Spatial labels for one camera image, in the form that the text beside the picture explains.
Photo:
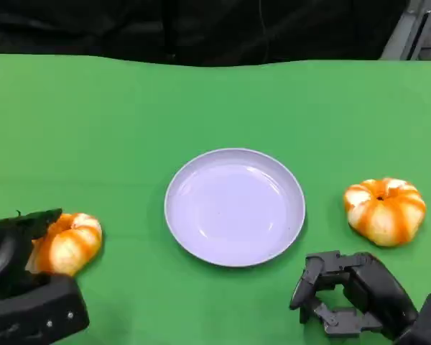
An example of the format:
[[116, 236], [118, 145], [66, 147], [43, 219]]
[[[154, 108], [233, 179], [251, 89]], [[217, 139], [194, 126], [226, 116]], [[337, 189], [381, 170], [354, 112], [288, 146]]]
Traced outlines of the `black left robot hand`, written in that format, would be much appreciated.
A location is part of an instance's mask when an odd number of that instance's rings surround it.
[[47, 282], [26, 266], [33, 241], [42, 238], [61, 215], [62, 209], [54, 208], [0, 219], [0, 300], [22, 295]]

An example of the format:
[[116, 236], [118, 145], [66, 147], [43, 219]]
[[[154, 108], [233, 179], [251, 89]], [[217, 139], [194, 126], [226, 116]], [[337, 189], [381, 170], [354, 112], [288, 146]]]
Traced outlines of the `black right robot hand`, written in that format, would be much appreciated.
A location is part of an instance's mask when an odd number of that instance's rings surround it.
[[[317, 296], [343, 287], [350, 307], [329, 308]], [[414, 324], [418, 311], [399, 281], [374, 255], [339, 251], [308, 254], [305, 268], [289, 304], [300, 311], [300, 323], [312, 317], [321, 322], [327, 337], [357, 338], [364, 331], [394, 341]]]

